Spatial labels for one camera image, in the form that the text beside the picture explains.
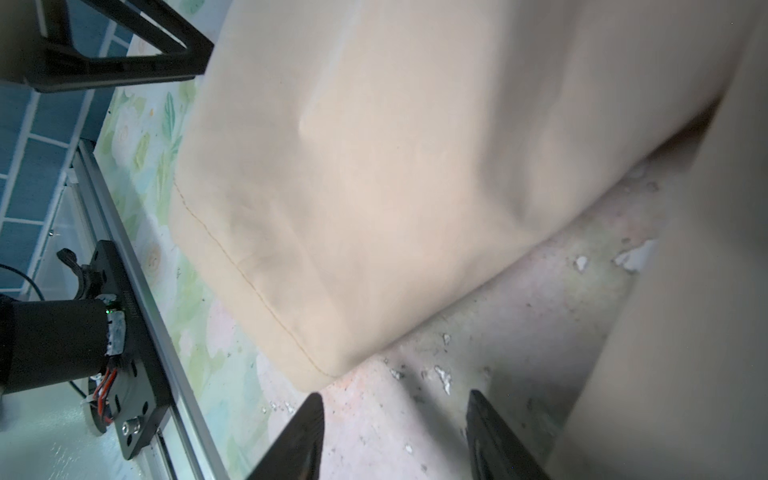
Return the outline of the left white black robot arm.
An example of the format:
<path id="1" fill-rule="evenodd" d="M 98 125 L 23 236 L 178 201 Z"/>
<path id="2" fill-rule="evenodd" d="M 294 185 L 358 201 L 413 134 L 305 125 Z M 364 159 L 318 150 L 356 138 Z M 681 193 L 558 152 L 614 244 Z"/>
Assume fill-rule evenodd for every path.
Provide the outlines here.
<path id="1" fill-rule="evenodd" d="M 158 49 L 148 56 L 92 57 L 74 45 L 64 1 L 1 4 L 1 80 L 40 93 L 186 81 L 205 72 L 212 42 L 164 1 L 92 1 L 97 13 Z M 146 339 L 124 264 L 111 241 L 97 242 L 74 273 L 71 300 L 1 301 L 1 391 L 11 394 L 95 375 Z"/>

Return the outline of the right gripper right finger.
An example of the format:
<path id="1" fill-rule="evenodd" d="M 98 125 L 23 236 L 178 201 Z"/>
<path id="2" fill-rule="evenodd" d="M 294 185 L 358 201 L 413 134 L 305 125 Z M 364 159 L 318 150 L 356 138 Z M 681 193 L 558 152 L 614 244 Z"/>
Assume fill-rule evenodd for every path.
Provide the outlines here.
<path id="1" fill-rule="evenodd" d="M 544 480 L 549 476 L 479 390 L 469 393 L 467 442 L 474 480 Z"/>

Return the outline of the beige shorts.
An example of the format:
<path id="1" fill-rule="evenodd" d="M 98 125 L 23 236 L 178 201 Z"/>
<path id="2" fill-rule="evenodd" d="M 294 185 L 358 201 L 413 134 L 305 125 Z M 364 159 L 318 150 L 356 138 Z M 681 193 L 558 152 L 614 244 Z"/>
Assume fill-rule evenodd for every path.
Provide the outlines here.
<path id="1" fill-rule="evenodd" d="M 705 110 L 551 479 L 767 475 L 763 1 L 236 1 L 174 242 L 317 392 L 521 259 Z"/>

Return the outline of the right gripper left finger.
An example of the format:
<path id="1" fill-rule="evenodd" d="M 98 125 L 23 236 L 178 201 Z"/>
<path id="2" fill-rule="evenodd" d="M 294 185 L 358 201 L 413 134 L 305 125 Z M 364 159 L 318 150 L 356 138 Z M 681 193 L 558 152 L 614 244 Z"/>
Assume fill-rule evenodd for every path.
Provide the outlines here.
<path id="1" fill-rule="evenodd" d="M 318 480 L 325 433 L 322 396 L 308 395 L 247 480 Z"/>

